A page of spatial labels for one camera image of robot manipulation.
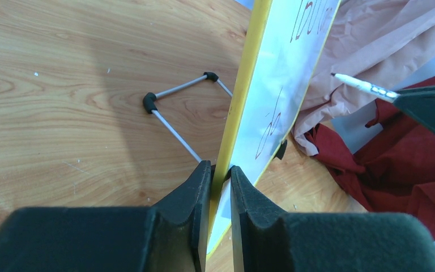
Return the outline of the yellow framed whiteboard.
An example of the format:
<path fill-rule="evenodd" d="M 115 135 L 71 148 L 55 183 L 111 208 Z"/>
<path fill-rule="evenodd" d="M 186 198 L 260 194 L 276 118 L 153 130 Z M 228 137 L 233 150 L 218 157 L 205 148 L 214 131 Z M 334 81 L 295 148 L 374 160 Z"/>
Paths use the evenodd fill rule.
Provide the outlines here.
<path fill-rule="evenodd" d="M 231 225 L 228 171 L 256 184 L 293 128 L 339 1 L 255 1 L 211 185 L 206 255 Z"/>

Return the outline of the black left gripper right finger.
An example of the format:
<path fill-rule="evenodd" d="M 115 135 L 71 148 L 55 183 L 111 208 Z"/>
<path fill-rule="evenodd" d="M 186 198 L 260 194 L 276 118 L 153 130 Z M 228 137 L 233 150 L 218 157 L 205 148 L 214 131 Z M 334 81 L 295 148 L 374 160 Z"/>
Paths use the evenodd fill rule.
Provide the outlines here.
<path fill-rule="evenodd" d="M 287 212 L 231 168 L 235 271 L 435 271 L 427 228 L 402 213 Z"/>

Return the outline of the white marker pen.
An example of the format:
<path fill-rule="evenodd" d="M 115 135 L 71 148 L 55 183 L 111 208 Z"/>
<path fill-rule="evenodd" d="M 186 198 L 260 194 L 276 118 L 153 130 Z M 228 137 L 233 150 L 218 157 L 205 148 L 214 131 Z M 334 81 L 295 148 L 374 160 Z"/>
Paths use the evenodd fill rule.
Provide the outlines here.
<path fill-rule="evenodd" d="M 330 75 L 350 87 L 371 94 L 389 103 L 393 103 L 400 96 L 400 94 L 397 92 L 390 91 L 349 75 L 339 73 L 331 73 Z"/>

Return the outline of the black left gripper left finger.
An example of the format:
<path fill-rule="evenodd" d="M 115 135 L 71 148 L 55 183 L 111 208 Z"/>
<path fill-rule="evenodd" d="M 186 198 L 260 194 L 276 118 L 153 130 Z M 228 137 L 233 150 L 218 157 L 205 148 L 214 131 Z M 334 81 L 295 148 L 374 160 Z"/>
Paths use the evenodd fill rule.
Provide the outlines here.
<path fill-rule="evenodd" d="M 212 167 L 152 206 L 25 207 L 0 225 L 0 271 L 204 271 Z"/>

